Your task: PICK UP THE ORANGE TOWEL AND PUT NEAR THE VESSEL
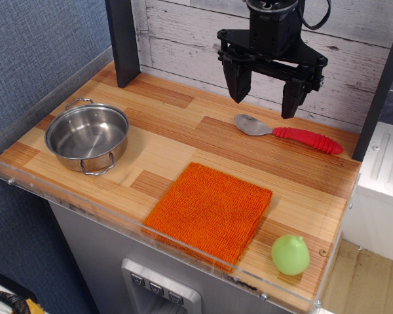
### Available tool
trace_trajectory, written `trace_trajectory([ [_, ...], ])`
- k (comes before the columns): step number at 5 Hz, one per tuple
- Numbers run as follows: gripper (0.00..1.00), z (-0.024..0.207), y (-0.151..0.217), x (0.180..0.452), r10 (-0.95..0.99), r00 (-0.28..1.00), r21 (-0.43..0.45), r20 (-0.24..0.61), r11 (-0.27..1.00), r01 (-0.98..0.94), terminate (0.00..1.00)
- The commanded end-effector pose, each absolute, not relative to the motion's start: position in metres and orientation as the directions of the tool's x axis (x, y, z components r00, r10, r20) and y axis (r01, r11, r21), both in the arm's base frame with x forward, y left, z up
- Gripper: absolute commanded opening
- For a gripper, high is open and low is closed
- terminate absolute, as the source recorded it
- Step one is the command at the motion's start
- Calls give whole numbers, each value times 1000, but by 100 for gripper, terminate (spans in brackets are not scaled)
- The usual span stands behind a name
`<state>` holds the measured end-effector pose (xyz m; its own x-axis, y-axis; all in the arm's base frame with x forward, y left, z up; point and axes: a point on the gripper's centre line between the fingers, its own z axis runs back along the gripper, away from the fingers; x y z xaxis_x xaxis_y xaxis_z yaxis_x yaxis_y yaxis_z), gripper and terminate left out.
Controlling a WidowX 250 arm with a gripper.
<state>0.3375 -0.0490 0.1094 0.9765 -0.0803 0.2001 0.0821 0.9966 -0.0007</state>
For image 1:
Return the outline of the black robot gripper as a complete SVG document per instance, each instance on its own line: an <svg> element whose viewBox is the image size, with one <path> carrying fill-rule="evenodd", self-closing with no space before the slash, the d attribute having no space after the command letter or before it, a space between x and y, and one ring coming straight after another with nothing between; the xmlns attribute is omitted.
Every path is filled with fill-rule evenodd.
<svg viewBox="0 0 393 314"><path fill-rule="evenodd" d="M221 29L218 51L230 97L240 103L251 89L256 72L284 81L283 119L293 118L307 92L318 91L328 59L307 46L301 30L320 29L328 20L311 26L304 18L304 1L247 1L248 29Z"/></svg>

